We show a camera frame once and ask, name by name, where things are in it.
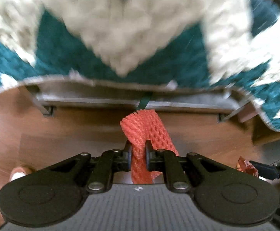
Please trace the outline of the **person's foot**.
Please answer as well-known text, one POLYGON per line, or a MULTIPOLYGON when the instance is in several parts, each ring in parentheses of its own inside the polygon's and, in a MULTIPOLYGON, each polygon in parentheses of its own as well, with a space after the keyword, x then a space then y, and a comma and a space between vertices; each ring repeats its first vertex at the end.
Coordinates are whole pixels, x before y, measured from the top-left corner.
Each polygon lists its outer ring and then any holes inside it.
POLYGON ((29 166, 17 166, 11 171, 9 181, 11 182, 13 180, 19 179, 23 176, 32 174, 34 172, 35 172, 35 169, 33 169, 29 166))

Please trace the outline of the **grey bed frame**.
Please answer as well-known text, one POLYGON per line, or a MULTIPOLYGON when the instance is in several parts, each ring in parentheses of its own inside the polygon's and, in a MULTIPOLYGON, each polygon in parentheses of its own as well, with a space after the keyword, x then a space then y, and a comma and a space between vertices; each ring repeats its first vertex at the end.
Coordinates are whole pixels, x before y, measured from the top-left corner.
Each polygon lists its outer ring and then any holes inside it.
POLYGON ((211 113, 218 114, 219 120, 226 121, 241 112, 249 103, 241 94, 230 88, 188 91, 52 80, 24 85, 20 91, 45 116, 52 116, 57 107, 89 107, 211 113))

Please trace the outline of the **red foam fruit net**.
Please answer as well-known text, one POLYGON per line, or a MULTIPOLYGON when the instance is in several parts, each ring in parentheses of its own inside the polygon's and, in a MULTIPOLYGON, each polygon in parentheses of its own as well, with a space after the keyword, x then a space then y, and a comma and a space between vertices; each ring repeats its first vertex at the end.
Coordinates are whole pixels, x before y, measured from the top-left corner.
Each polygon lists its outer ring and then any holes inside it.
POLYGON ((134 184, 152 184, 160 175, 146 168, 146 141, 153 149, 165 149, 179 155, 163 122, 155 110, 138 110, 120 121, 122 131, 132 144, 131 178, 134 184))

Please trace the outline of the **red shiny wrapper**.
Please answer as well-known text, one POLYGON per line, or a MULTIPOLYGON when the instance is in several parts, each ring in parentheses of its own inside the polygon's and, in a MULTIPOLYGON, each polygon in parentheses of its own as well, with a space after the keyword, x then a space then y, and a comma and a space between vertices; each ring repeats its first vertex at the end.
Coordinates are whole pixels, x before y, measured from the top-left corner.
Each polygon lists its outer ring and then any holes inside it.
POLYGON ((245 160, 243 157, 239 157, 235 169, 254 177, 259 177, 259 172, 255 166, 249 161, 245 160))

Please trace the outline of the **teal white quilt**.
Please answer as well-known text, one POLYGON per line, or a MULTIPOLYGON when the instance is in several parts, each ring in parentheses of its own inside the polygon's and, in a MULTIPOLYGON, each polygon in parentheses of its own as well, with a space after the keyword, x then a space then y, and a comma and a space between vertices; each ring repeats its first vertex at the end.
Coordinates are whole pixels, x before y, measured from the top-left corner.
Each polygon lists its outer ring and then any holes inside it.
POLYGON ((273 0, 0 0, 0 93, 77 79, 241 90, 280 132, 273 0))

